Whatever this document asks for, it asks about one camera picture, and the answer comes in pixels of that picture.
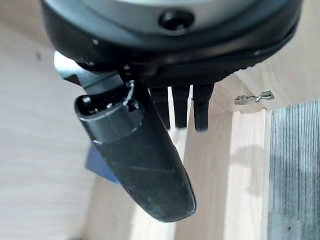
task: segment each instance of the wooden slat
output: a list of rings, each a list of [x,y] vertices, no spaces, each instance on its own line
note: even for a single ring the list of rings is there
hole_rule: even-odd
[[[53,51],[0,24],[0,239],[80,237],[94,175],[74,113],[83,90],[60,79]]]

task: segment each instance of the black screw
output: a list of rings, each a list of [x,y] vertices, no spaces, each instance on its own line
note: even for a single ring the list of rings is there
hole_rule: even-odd
[[[159,19],[159,25],[170,31],[181,31],[189,28],[195,21],[192,13],[182,10],[168,10]]]

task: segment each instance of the black plastic casing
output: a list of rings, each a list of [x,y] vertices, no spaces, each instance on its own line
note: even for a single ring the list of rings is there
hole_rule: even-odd
[[[184,219],[196,210],[186,170],[149,93],[138,82],[132,99],[138,109],[130,111],[119,102],[88,115],[81,96],[75,111],[116,178],[141,208],[161,222]]]

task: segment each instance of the black tab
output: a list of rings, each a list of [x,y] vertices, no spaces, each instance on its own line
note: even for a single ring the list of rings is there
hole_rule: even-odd
[[[208,130],[209,101],[215,84],[202,84],[193,86],[194,125],[197,132]]]
[[[167,130],[170,129],[170,117],[169,117],[169,103],[168,103],[168,88],[150,88],[150,94],[152,100],[160,114],[160,117]]]
[[[187,127],[187,111],[190,86],[173,86],[172,96],[176,128]]]

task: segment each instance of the light wood surface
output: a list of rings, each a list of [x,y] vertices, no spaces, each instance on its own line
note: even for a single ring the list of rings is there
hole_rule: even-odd
[[[0,21],[44,46],[51,45],[42,21],[40,0],[2,0]]]
[[[268,110],[320,97],[319,12],[320,1],[305,0],[294,38],[263,63],[236,73],[255,95],[274,93],[274,100],[262,101]]]
[[[258,240],[263,234],[265,116],[210,115],[210,128],[190,128],[184,165],[197,197],[196,213],[177,223],[175,240]]]
[[[0,24],[0,239],[68,240],[83,232],[95,176],[74,113],[80,87],[53,51]]]

